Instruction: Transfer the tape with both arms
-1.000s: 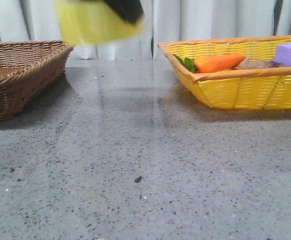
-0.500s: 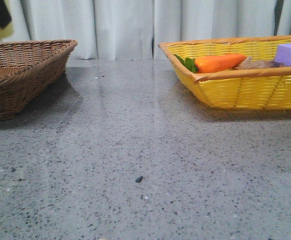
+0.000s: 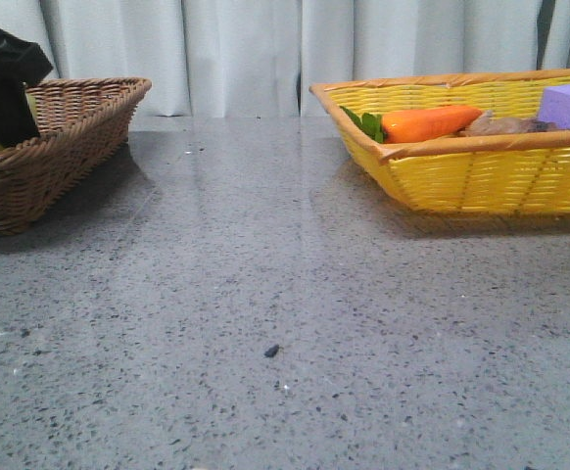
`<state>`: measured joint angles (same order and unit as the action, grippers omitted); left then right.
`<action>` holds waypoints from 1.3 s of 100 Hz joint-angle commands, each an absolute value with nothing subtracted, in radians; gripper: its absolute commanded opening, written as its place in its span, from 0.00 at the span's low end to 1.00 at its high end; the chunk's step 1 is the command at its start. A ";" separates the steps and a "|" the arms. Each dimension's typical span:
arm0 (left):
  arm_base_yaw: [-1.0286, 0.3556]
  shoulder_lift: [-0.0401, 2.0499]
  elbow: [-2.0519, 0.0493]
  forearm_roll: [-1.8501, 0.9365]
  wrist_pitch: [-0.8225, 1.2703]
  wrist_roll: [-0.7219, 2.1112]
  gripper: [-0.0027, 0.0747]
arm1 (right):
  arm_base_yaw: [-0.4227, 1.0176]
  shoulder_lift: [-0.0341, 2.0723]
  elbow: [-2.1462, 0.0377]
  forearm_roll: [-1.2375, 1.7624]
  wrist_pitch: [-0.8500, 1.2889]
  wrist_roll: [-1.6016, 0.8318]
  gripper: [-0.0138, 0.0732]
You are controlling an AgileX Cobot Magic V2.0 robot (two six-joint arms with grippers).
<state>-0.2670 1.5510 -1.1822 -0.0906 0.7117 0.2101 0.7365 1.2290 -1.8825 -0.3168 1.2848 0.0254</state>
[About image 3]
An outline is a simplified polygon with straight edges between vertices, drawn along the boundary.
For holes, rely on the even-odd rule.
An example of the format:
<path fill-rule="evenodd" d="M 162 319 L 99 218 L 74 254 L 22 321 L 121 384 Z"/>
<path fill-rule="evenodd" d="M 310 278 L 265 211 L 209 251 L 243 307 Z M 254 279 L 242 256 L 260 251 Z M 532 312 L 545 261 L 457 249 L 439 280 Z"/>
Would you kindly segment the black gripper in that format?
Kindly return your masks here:
<path fill-rule="evenodd" d="M 15 147 L 40 136 L 26 97 L 53 66 L 41 47 L 0 28 L 0 147 Z"/>

